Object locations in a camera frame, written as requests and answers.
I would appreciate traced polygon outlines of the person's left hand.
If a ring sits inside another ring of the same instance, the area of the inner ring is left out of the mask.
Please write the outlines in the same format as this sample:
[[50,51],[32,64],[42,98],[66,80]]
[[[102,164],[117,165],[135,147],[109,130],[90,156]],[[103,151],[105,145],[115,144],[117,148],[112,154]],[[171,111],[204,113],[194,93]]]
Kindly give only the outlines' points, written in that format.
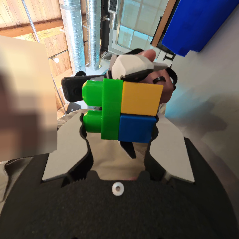
[[[149,49],[149,50],[145,50],[145,51],[143,51],[141,49],[135,49],[135,50],[132,50],[132,51],[128,52],[127,54],[143,55],[146,58],[148,58],[151,62],[153,62],[156,58],[156,52],[153,49]],[[170,79],[170,76],[169,76],[168,72],[166,71],[166,69],[161,70],[161,71],[152,72],[145,79],[140,81],[140,83],[154,84],[153,81],[158,77],[164,77],[165,78],[165,80],[160,80],[160,81],[156,82],[157,85],[163,85],[163,91],[162,91],[162,94],[161,94],[159,104],[164,104],[164,103],[167,103],[170,100],[170,98],[172,97],[172,93],[174,91],[173,83],[172,83],[172,81]]]

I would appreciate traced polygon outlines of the green toy building block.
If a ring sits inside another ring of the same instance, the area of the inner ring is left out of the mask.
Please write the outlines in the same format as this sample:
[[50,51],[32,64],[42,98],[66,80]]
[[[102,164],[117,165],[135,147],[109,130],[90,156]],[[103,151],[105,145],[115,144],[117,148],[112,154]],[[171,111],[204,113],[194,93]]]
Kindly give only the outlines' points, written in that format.
[[83,116],[87,133],[100,133],[101,139],[118,140],[123,80],[87,80],[82,86],[82,98],[88,106],[101,110],[88,110]]

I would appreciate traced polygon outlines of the wooden side table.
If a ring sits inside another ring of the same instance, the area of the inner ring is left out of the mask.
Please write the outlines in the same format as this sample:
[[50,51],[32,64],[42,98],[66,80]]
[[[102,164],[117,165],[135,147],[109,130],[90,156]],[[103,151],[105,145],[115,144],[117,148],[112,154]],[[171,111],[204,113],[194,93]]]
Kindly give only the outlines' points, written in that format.
[[151,41],[151,45],[157,47],[158,43],[160,42],[160,38],[163,34],[163,31],[166,27],[166,24],[170,18],[170,15],[173,11],[173,7],[175,6],[176,0],[169,0],[166,6],[166,9],[163,13],[161,20],[158,23],[157,29],[155,31],[153,40]]

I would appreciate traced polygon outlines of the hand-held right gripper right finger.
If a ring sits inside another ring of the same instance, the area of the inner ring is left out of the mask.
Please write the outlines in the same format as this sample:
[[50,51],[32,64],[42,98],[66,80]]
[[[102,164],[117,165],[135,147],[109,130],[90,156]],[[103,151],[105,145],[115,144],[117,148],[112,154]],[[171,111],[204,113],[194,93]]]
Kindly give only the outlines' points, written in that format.
[[144,158],[146,171],[156,181],[176,178],[194,183],[182,132],[164,115],[157,115],[156,119]]

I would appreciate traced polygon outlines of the silver ventilation duct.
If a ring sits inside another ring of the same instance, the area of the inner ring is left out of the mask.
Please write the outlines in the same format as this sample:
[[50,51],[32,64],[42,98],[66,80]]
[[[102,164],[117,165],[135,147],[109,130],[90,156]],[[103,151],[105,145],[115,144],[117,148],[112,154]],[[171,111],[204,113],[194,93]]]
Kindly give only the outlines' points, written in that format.
[[100,62],[101,0],[86,0],[86,19],[89,68],[98,70]]
[[73,75],[85,72],[85,54],[80,0],[59,0]]

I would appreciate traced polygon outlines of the blue toy building block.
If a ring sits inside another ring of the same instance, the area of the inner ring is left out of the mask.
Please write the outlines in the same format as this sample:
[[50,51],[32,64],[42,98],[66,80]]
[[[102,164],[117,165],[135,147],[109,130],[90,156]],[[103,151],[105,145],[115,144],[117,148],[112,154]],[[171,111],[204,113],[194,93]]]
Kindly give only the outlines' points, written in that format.
[[155,123],[154,116],[121,114],[118,141],[149,143]]

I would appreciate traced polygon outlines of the blue plastic bin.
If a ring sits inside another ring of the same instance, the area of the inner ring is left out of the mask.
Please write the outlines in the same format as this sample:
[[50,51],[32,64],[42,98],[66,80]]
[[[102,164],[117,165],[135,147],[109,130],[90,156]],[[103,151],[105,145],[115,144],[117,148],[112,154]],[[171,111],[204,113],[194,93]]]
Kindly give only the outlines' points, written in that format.
[[238,0],[181,0],[162,44],[183,57],[189,51],[200,52],[238,4]]

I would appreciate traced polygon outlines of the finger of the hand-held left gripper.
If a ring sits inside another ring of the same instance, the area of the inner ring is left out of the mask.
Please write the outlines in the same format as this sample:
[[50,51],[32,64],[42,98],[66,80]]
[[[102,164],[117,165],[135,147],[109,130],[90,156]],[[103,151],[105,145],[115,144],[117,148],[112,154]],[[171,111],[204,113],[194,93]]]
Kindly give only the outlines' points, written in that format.
[[136,153],[132,142],[121,142],[121,147],[132,159],[136,158]]
[[112,61],[112,79],[145,79],[150,73],[167,67],[167,64],[152,62],[143,55],[119,55]]

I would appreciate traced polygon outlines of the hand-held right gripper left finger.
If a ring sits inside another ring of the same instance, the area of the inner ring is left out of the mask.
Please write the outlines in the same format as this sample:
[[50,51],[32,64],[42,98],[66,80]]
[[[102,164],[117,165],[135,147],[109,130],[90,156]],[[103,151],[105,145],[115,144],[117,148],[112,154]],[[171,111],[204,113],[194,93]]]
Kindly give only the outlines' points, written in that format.
[[93,166],[93,156],[83,124],[83,113],[78,112],[57,131],[57,150],[49,154],[42,181],[59,178],[78,181],[86,178]]

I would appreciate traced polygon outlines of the yellow toy building block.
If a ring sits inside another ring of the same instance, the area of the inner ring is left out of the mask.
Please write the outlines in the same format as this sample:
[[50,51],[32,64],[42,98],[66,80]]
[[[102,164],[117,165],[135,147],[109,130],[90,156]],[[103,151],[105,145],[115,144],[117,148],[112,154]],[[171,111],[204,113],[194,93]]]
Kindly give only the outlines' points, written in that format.
[[162,92],[163,85],[124,82],[121,113],[156,116]]

